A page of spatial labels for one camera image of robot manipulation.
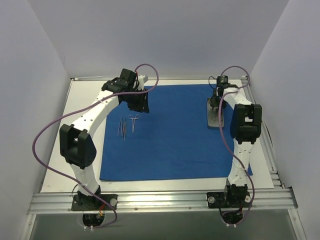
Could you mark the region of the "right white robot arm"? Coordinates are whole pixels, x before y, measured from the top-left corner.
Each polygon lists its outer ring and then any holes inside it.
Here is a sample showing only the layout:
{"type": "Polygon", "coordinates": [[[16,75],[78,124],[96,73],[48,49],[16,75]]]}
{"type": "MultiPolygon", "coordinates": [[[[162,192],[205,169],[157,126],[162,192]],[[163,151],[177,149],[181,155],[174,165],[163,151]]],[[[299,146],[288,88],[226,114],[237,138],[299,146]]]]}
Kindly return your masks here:
{"type": "Polygon", "coordinates": [[[216,78],[216,87],[209,105],[216,114],[217,126],[222,141],[232,155],[232,166],[226,180],[225,191],[222,193],[223,203],[234,206],[240,201],[249,198],[248,168],[252,149],[261,135],[262,106],[249,101],[235,84],[229,83],[226,75],[216,78]],[[233,139],[233,150],[227,146],[223,134],[223,109],[230,106],[233,110],[230,123],[230,136],[233,139]]]}

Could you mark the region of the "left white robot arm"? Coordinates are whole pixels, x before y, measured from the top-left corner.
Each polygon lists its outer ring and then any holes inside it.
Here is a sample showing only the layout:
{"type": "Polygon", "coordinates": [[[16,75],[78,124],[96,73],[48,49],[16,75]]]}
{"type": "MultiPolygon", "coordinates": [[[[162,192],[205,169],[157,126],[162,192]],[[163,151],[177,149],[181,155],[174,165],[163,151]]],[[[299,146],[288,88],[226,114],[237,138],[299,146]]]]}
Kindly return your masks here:
{"type": "Polygon", "coordinates": [[[93,101],[93,107],[72,124],[59,129],[60,154],[80,181],[77,194],[83,204],[95,210],[101,203],[101,188],[96,181],[93,161],[97,155],[93,136],[108,114],[119,104],[126,103],[131,111],[149,113],[146,75],[123,69],[119,77],[107,81],[93,101]]]}

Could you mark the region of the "metal instrument tray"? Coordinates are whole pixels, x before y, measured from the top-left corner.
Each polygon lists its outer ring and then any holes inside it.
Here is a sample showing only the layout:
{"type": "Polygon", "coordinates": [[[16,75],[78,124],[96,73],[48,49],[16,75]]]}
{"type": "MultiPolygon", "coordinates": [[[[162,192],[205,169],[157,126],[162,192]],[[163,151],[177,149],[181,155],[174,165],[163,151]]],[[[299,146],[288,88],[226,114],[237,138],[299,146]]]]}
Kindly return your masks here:
{"type": "Polygon", "coordinates": [[[219,128],[219,109],[218,106],[210,105],[210,98],[206,100],[207,126],[209,129],[219,128]]]}

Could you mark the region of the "steel tweezers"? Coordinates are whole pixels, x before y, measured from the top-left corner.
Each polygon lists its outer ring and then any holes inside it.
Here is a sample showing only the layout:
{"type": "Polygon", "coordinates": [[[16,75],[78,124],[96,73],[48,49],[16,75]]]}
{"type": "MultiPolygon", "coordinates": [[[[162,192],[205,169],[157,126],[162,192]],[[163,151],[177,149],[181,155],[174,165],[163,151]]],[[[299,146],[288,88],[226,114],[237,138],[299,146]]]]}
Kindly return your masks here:
{"type": "Polygon", "coordinates": [[[125,136],[126,135],[126,128],[127,128],[127,118],[125,117],[123,120],[123,125],[122,125],[122,135],[125,136]]]}
{"type": "Polygon", "coordinates": [[[122,136],[122,132],[123,132],[123,118],[121,116],[118,124],[117,135],[122,136]]]}

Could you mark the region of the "blue surgical cloth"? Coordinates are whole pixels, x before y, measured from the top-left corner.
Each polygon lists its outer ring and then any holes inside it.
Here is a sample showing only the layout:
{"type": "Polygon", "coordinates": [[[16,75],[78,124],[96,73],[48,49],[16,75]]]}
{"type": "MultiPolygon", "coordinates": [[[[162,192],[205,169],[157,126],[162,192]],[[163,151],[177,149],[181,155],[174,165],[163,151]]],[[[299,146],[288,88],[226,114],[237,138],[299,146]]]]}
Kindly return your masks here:
{"type": "MultiPolygon", "coordinates": [[[[163,85],[148,95],[149,113],[139,113],[132,133],[132,114],[126,103],[106,119],[102,181],[150,181],[226,178],[232,167],[218,128],[208,128],[207,98],[212,90],[204,84],[163,85]],[[120,118],[126,117],[125,140],[118,136],[120,118]]],[[[223,135],[234,149],[230,135],[233,110],[223,110],[223,135]]]]}

